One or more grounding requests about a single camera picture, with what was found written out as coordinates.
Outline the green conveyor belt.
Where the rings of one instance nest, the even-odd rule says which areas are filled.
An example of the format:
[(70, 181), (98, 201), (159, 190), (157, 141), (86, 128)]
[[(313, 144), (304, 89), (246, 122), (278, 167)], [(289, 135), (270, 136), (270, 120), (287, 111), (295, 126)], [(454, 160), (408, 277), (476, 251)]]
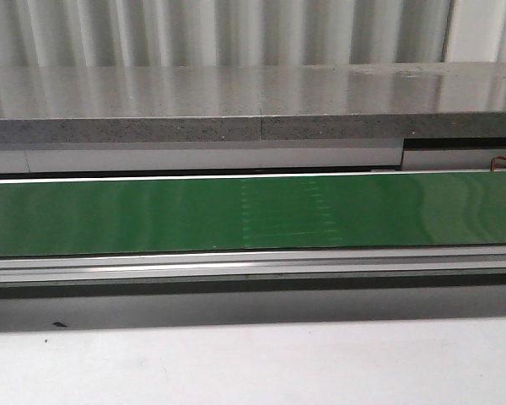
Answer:
[(506, 244), (506, 171), (0, 182), (0, 257)]

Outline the white corrugated curtain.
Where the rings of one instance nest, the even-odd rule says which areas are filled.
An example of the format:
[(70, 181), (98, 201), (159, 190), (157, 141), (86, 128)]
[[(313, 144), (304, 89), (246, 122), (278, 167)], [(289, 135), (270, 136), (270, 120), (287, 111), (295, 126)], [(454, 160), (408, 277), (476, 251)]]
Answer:
[(506, 1), (0, 1), (0, 67), (506, 62)]

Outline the aluminium conveyor frame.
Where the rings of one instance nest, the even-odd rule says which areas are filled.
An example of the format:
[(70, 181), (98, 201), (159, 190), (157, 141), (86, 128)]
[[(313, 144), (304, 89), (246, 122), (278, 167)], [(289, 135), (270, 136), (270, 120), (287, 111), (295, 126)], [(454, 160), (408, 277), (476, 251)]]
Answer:
[[(385, 173), (280, 176), (333, 174)], [(214, 176), (231, 175), (9, 178), (0, 179), (0, 182)], [(506, 244), (0, 257), (0, 297), (413, 288), (500, 283), (506, 284)]]

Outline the grey stone counter ledge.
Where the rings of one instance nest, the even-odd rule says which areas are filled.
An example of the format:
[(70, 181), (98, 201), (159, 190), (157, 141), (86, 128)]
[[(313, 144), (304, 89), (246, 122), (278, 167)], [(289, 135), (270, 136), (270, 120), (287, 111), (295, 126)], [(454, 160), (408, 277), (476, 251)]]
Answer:
[(0, 67), (0, 146), (506, 139), (506, 63)]

